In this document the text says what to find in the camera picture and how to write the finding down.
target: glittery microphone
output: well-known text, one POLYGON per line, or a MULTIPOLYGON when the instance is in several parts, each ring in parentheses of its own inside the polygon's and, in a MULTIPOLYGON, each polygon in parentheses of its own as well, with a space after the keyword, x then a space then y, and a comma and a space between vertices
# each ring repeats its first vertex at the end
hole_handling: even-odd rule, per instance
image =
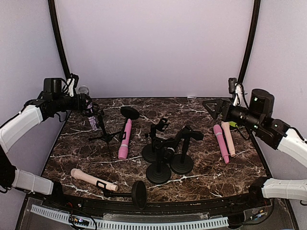
MULTIPOLYGON (((87 86, 83 85, 83 86, 80 86, 79 89, 78 89, 78 92, 79 93, 84 93, 86 94, 87 96, 89 96, 90 94, 90 91, 88 89, 87 86)), ((90 103, 88 106, 87 106, 87 109, 89 110, 89 112, 86 112, 87 114, 90 114, 93 112, 93 103, 90 103)), ((91 124, 91 127, 94 131, 98 130, 99 128, 99 125, 98 125, 98 121, 97 121, 97 118, 95 116, 89 116, 88 117, 88 120, 91 124)))

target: pink microphone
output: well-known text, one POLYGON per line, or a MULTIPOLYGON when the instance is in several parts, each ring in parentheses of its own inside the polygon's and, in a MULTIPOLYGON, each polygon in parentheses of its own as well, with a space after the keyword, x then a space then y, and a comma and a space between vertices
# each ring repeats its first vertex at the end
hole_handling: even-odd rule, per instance
POLYGON ((126 126, 125 126, 125 138, 121 142, 121 146, 118 151, 118 159, 125 160, 128 155, 128 145, 130 139, 130 133, 132 128, 132 120, 128 119, 126 126))
POLYGON ((229 156, 227 147, 223 138, 223 131, 222 128, 219 125, 213 126, 214 134, 216 135, 217 141, 219 142, 220 150, 222 153, 222 157, 224 158, 224 161, 226 164, 229 163, 229 156))

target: marble table surface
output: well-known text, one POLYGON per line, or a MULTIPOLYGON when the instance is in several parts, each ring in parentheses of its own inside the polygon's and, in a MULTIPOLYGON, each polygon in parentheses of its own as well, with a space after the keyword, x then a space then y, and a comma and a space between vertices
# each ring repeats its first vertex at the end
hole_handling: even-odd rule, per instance
POLYGON ((221 156, 213 126, 220 120, 213 120, 203 108, 203 98, 120 98, 94 99, 104 110, 104 121, 108 133, 119 131, 125 118, 120 114, 123 106, 132 106, 140 112, 140 118, 133 121, 129 154, 126 160, 118 159, 120 142, 117 137, 110 142, 112 156, 101 140, 89 141, 89 137, 101 135, 93 131, 87 117, 72 112, 55 147, 47 161, 43 177, 60 181, 64 193, 74 196, 124 201, 128 198, 105 198, 101 190, 87 182, 71 177, 71 170, 78 168, 92 176, 118 185, 118 192, 130 192, 137 180, 143 180, 147 187, 149 202, 195 201, 217 197, 240 195, 259 176, 265 176, 261 160, 251 141, 245 141, 237 131, 232 131, 236 156, 226 165, 221 156), (204 134, 203 141, 191 140, 188 155, 194 160, 194 169, 187 175, 172 173, 171 179, 163 185, 154 185, 146 179, 150 165, 142 159, 142 148, 150 143, 145 133, 152 123, 160 118, 168 119, 170 125, 163 138, 174 137, 184 125, 204 134))

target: microphone clip holder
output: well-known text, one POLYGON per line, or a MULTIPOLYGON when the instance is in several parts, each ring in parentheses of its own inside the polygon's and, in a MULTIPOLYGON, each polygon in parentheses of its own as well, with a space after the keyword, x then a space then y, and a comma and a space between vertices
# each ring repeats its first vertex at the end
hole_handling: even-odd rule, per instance
POLYGON ((164 132, 166 128, 168 127, 168 125, 169 123, 167 123, 167 119, 164 117, 161 118, 157 124, 150 125, 150 133, 145 134, 145 137, 148 138, 148 136, 150 136, 151 144, 145 145, 142 150, 142 156, 145 161, 149 163, 154 163, 156 161, 155 141, 163 140, 161 138, 155 140, 157 130, 160 132, 164 132))

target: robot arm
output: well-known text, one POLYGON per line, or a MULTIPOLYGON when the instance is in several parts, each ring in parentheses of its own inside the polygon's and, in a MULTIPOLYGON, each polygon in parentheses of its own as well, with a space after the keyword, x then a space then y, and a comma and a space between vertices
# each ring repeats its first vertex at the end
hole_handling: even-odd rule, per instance
POLYGON ((6 189, 5 192, 15 187, 45 195, 52 194, 54 183, 51 180, 17 169, 6 154, 25 133, 49 117, 54 117, 57 112, 87 109, 90 98, 75 92, 78 79, 78 76, 71 75, 64 88, 61 78, 45 79, 44 90, 39 97, 28 101, 18 115, 0 128, 0 185, 6 189))
MULTIPOLYGON (((214 119, 217 119, 221 114, 222 121, 233 121, 251 129, 255 136, 267 145, 288 154, 307 167, 306 140, 302 138, 296 128, 290 127, 282 120, 271 118, 273 104, 274 96, 261 89, 252 91, 248 108, 222 99, 203 102, 203 106, 214 119)), ((265 179, 260 187, 264 198, 275 197, 307 201, 307 180, 270 178, 265 179)))

